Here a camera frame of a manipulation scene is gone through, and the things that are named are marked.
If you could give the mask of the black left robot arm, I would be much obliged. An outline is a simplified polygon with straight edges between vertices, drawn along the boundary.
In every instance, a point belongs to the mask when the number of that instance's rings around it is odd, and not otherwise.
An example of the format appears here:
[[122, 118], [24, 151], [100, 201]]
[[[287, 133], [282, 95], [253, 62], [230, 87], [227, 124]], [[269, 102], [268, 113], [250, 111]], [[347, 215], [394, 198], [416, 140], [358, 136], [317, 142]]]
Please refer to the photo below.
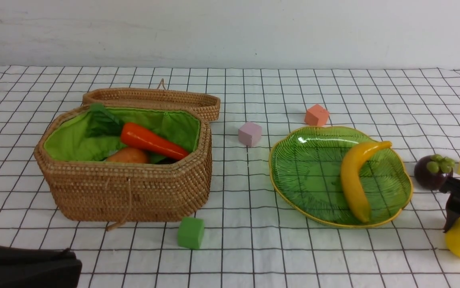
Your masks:
[[367, 230], [323, 227], [266, 190], [212, 192], [195, 217], [205, 231], [190, 250], [179, 224], [106, 231], [47, 193], [0, 193], [0, 288], [460, 288], [429, 194]]

